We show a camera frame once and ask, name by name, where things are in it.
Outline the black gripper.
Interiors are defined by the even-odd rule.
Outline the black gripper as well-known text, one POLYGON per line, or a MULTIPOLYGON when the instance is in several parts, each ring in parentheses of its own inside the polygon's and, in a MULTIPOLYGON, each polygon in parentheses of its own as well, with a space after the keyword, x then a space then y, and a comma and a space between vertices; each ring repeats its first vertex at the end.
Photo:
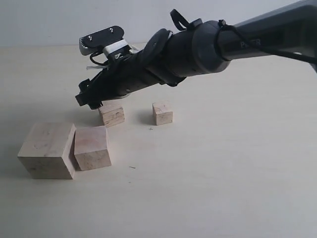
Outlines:
POLYGON ((168 72, 159 55, 154 52, 147 55, 143 49, 112 62, 108 69, 79 84, 80 93, 75 96, 78 104, 95 110, 103 101, 122 98, 156 84, 177 86, 178 77, 168 72))

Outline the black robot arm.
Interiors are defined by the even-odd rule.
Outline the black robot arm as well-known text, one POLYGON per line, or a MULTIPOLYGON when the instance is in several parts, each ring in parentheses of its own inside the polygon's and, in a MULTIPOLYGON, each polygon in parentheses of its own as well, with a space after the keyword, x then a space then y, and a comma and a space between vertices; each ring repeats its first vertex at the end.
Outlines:
POLYGON ((177 28, 158 30, 143 49, 123 38, 124 30, 111 26, 79 40, 80 53, 98 62, 101 71, 79 84, 76 101, 92 110, 160 84, 177 86, 187 77, 219 73, 231 61, 279 56, 317 65, 317 3, 301 0, 236 25, 225 20, 187 21, 177 10, 170 12, 177 28))

